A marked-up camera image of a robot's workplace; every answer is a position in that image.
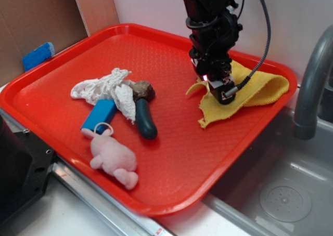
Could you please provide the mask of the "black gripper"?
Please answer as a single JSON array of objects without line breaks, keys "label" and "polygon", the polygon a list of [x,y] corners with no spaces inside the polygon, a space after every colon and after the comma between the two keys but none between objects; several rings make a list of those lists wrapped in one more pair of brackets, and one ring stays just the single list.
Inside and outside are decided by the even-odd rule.
[{"label": "black gripper", "polygon": [[209,90],[213,97],[223,105],[230,104],[236,94],[226,93],[235,87],[231,74],[231,58],[228,55],[230,47],[218,38],[200,41],[195,35],[190,36],[193,44],[189,51],[199,76],[207,75]]}]

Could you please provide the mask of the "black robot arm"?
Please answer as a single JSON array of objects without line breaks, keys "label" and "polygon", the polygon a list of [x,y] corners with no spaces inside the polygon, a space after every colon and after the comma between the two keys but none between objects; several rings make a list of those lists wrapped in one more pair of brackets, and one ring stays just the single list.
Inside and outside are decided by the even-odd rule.
[{"label": "black robot arm", "polygon": [[187,12],[186,26],[191,29],[192,59],[196,74],[206,78],[209,90],[220,104],[236,97],[232,77],[232,59],[228,52],[235,46],[242,25],[229,7],[234,0],[183,0]]}]

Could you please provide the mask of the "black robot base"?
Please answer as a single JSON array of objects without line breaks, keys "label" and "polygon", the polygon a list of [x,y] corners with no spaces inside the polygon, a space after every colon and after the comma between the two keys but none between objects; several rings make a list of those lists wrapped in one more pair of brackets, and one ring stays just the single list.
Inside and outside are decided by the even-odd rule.
[{"label": "black robot base", "polygon": [[1,118],[1,226],[46,191],[54,150],[35,133],[13,132]]}]

